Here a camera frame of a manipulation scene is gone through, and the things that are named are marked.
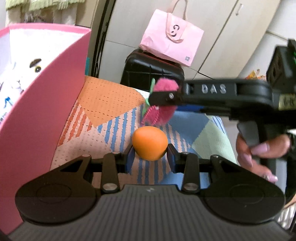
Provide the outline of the person's right hand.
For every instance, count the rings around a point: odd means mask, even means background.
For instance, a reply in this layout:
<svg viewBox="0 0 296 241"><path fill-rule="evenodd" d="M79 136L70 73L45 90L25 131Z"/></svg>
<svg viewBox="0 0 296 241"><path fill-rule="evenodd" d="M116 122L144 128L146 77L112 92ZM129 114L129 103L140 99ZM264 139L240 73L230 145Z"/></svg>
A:
<svg viewBox="0 0 296 241"><path fill-rule="evenodd" d="M289 151L290 146L291 140L287 134L267 140L251 148L248 147L241 134L238 134L236 139L237 159L241 167L271 183L275 183L278 178L266 166L257 163L253 156L263 159L277 159L283 157Z"/></svg>

